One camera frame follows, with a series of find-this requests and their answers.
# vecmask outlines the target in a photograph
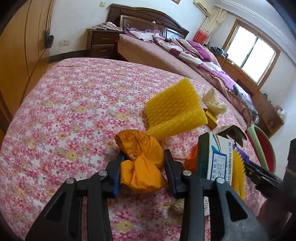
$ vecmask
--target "yellow bubble wrap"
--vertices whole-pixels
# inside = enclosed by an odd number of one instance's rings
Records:
[[[158,93],[145,105],[146,133],[157,140],[207,124],[200,97],[187,78]]]
[[[232,172],[232,188],[239,194],[244,201],[246,191],[244,189],[246,182],[245,167],[241,155],[237,150],[233,150],[233,172]]]

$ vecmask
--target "red and cream curtain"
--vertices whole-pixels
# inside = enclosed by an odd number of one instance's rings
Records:
[[[228,13],[228,11],[219,7],[214,7],[213,11],[214,14],[206,18],[194,36],[193,41],[200,44],[207,44],[213,32],[215,32],[220,24],[225,20]]]

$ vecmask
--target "wooden headboard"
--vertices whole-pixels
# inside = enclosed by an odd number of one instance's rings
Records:
[[[184,39],[189,33],[165,13],[145,7],[129,7],[113,3],[110,5],[107,21],[123,29],[126,27],[134,27],[140,31],[158,29],[160,34],[167,38]]]

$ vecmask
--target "floral bedsheet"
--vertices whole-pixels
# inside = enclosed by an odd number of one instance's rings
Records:
[[[25,98],[1,148],[0,211],[12,230],[24,238],[67,178],[81,180],[104,169],[119,152],[114,136],[123,129],[145,131],[145,102],[182,78],[140,64],[96,58],[66,59],[52,67]],[[200,95],[210,88],[191,82]],[[219,126],[229,124],[241,127],[228,109]],[[207,131],[211,130],[205,125],[161,145],[183,161]],[[242,149],[259,163],[249,141]],[[264,198],[249,179],[246,194],[246,204],[258,215]],[[168,210],[173,202],[167,188],[140,195],[123,187],[119,198],[108,200],[113,239],[179,240],[182,216]],[[209,240],[208,220],[205,231]]]

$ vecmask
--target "bolt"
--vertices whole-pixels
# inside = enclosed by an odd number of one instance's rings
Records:
[[[106,176],[107,174],[108,174],[108,173],[107,173],[106,170],[101,170],[101,171],[99,171],[99,175],[102,176],[102,177]]]
[[[66,180],[66,183],[67,184],[72,184],[72,183],[74,183],[74,178],[68,178],[67,180]]]
[[[225,180],[224,180],[224,178],[222,178],[222,177],[218,177],[218,178],[216,179],[216,182],[217,182],[217,183],[220,183],[220,184],[223,184],[223,183],[225,182]]]
[[[183,171],[183,175],[184,175],[184,176],[189,177],[189,176],[191,176],[191,174],[192,174],[192,172],[189,171],[189,170],[185,170],[185,171]]]

